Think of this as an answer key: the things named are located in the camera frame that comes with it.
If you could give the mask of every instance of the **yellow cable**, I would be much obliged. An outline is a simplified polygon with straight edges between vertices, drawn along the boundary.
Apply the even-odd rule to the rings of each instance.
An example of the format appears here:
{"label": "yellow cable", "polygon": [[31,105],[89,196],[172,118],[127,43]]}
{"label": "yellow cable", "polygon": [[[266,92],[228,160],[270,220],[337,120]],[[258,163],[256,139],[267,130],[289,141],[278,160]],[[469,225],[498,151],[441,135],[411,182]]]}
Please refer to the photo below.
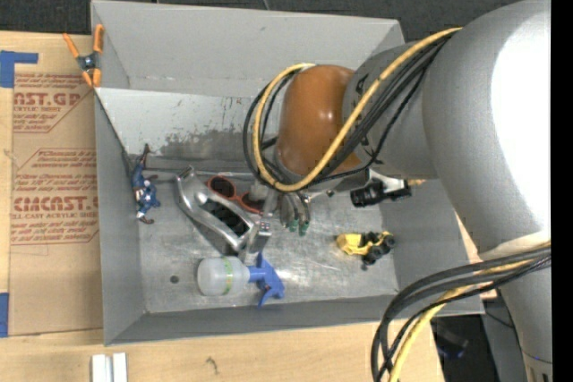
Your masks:
{"label": "yellow cable", "polygon": [[[551,242],[543,243],[538,248],[543,248],[543,247],[547,247],[547,246],[551,246]],[[494,272],[503,272],[503,271],[513,269],[515,267],[525,265],[528,262],[529,261],[526,260],[526,261],[519,261],[517,263],[511,263],[511,264],[505,264],[502,266],[491,267],[489,269],[477,271],[476,274],[477,273],[492,274]],[[449,290],[449,291],[445,292],[438,299],[438,302],[452,298],[454,296],[457,296],[457,295],[463,293],[465,290],[467,290],[470,286],[472,286],[472,285],[460,286],[458,288],[454,288],[452,290]],[[425,327],[430,322],[430,320],[441,309],[444,308],[444,306],[446,306],[446,304],[440,304],[438,306],[435,306],[435,307],[427,310],[421,317],[418,318],[418,320],[410,328],[410,330],[408,331],[408,334],[406,335],[406,338],[404,339],[404,343],[402,344],[402,346],[400,347],[400,350],[398,351],[398,356],[396,357],[396,362],[394,363],[394,368],[392,369],[392,372],[390,373],[390,378],[389,378],[388,382],[397,382],[398,381],[400,371],[402,370],[402,367],[404,366],[404,362],[406,361],[407,355],[409,354],[410,349],[412,348],[412,345],[414,345],[415,339],[418,337],[418,335],[422,331],[423,327]]]}
{"label": "yellow cable", "polygon": [[262,95],[261,102],[257,107],[257,112],[254,118],[254,125],[252,128],[252,149],[255,156],[255,160],[257,166],[259,167],[259,171],[261,172],[261,177],[266,180],[267,182],[271,183],[277,190],[283,192],[292,192],[298,191],[308,185],[312,180],[316,178],[316,176],[326,167],[328,162],[334,157],[338,147],[343,142],[344,138],[352,128],[353,124],[355,123],[360,113],[366,107],[368,101],[372,98],[376,89],[381,85],[381,83],[386,80],[402,63],[407,61],[410,57],[412,57],[415,53],[420,51],[421,49],[429,46],[431,43],[435,42],[436,40],[447,36],[448,34],[452,34],[453,32],[460,30],[461,28],[452,28],[443,30],[442,32],[438,32],[436,34],[431,35],[430,37],[425,38],[417,42],[412,47],[408,48],[402,55],[400,55],[396,60],[392,62],[385,70],[382,72],[379,77],[372,83],[372,85],[368,88],[368,90],[364,93],[358,104],[356,105],[355,109],[353,110],[352,114],[346,120],[344,126],[338,133],[337,137],[332,141],[329,146],[329,149],[324,154],[322,159],[318,162],[318,164],[308,173],[302,180],[297,183],[287,184],[275,181],[273,177],[270,175],[269,171],[265,167],[263,160],[262,160],[262,153],[261,153],[261,146],[259,143],[259,126],[261,125],[261,118],[262,118],[262,111],[266,104],[267,99],[270,96],[271,91],[277,86],[277,84],[285,78],[289,73],[297,70],[298,68],[303,68],[308,66],[309,64],[298,64],[288,69],[284,70],[280,73],[275,79],[269,84],[267,89]]}

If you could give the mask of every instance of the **green object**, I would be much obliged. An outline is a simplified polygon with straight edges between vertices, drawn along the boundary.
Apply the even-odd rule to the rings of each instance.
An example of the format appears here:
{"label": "green object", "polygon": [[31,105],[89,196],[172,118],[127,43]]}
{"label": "green object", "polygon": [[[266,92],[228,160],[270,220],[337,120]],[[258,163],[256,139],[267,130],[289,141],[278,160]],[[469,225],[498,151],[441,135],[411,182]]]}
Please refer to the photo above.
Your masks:
{"label": "green object", "polygon": [[288,231],[290,231],[291,233],[293,233],[294,231],[296,231],[296,228],[298,227],[298,218],[295,218],[294,220],[292,220],[289,224],[288,224]]}
{"label": "green object", "polygon": [[308,230],[309,222],[303,223],[298,228],[298,235],[306,235],[306,231]]}

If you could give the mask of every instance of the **cardboard box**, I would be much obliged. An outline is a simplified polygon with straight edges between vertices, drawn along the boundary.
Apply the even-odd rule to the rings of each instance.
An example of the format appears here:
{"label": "cardboard box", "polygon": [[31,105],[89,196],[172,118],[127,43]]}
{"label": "cardboard box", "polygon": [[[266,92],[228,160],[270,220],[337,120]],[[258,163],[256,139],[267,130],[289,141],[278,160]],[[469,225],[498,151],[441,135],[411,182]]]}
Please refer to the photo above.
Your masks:
{"label": "cardboard box", "polygon": [[2,32],[0,48],[39,56],[13,90],[9,334],[100,327],[93,91],[60,34]]}

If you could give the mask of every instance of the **metal object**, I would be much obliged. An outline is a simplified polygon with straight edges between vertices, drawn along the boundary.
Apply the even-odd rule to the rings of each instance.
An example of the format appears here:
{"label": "metal object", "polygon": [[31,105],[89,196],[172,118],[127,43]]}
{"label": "metal object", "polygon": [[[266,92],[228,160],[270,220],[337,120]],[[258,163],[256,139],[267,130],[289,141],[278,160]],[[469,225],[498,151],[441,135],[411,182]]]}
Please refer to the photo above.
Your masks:
{"label": "metal object", "polygon": [[74,45],[68,34],[63,34],[65,43],[68,45],[73,58],[81,68],[81,76],[89,86],[98,88],[101,83],[101,70],[99,58],[103,53],[104,27],[101,24],[96,26],[93,33],[93,53],[90,55],[80,55],[78,48]]}
{"label": "metal object", "polygon": [[[199,180],[192,166],[183,170],[175,178],[175,183],[177,203],[182,211],[194,222],[223,238],[233,251],[241,251],[253,228],[255,231],[258,229],[251,216],[241,207],[210,190]],[[216,209],[215,212],[207,210],[210,205]]]}

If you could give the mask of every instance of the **gray bin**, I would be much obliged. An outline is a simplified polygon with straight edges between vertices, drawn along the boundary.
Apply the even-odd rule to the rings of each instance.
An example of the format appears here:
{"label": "gray bin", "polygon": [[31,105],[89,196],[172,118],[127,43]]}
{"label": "gray bin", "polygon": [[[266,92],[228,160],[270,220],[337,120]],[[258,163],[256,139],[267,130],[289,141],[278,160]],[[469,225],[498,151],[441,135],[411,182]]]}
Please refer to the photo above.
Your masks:
{"label": "gray bin", "polygon": [[[378,320],[393,296],[422,276],[467,263],[453,208],[439,181],[414,196],[365,209],[347,193],[312,202],[305,237],[273,222],[265,257],[286,287],[262,309],[249,285],[234,297],[201,296],[195,272],[217,256],[179,209],[174,175],[238,174],[248,186],[241,131],[253,97],[299,62],[358,68],[403,44],[397,21],[303,13],[94,1],[106,28],[96,131],[106,344],[324,327]],[[278,110],[269,130],[278,126]],[[149,143],[161,208],[154,225],[135,218],[129,163]],[[339,233],[391,231],[397,246],[362,271],[335,244]],[[442,315],[481,311],[478,299]]]}

